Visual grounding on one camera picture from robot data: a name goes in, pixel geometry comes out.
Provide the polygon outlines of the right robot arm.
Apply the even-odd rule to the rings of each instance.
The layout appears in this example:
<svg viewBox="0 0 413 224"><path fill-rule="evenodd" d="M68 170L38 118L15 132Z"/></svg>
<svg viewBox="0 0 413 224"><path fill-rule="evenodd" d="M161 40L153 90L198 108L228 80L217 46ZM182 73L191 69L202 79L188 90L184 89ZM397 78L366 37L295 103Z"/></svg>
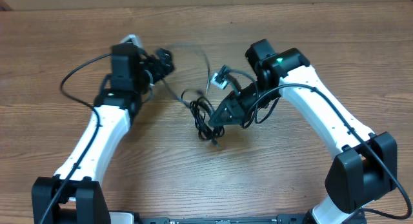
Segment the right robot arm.
<svg viewBox="0 0 413 224"><path fill-rule="evenodd" d="M310 61L296 48L277 53L266 39L250 46L245 57L257 79L242 88L228 66L211 79L232 87L209 125L249 126L260 108L287 100L326 145L332 166L325 180L327 197L300 223L364 223L365 206L396 187L398 146L388 133L376 134L358 121L321 82Z"/></svg>

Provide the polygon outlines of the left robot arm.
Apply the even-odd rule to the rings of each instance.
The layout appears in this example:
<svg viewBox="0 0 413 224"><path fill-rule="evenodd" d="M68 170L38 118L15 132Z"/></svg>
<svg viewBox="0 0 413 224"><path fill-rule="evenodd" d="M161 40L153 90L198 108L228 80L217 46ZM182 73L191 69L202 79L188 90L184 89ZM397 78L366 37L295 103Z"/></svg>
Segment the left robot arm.
<svg viewBox="0 0 413 224"><path fill-rule="evenodd" d="M126 42L107 56L112 71L87 104L92 114L75 149L52 177L39 177L32 186L34 223L139 223L135 212L108 209L101 183L144 104L141 96L174 71L172 53L160 48L148 55Z"/></svg>

